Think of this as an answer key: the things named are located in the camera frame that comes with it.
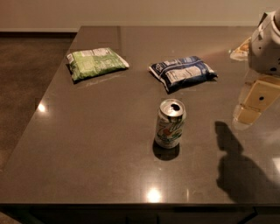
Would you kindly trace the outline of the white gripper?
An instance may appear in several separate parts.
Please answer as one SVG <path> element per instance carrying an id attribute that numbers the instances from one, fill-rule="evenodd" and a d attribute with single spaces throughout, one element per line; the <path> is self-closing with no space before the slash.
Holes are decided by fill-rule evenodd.
<path id="1" fill-rule="evenodd" d="M 248 64 L 251 69 L 245 75 L 233 114 L 233 125 L 238 130 L 250 127 L 280 96 L 280 79 L 261 77 L 261 74 L 280 75 L 280 11 L 262 15 L 251 36 Z"/>

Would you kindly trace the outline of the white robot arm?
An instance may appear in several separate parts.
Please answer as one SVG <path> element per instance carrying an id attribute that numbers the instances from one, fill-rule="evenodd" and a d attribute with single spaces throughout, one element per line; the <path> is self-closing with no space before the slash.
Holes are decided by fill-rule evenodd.
<path id="1" fill-rule="evenodd" d="M 280 96 L 280 9 L 264 12 L 252 36 L 230 58 L 248 62 L 233 114 L 234 127 L 245 130 Z"/>

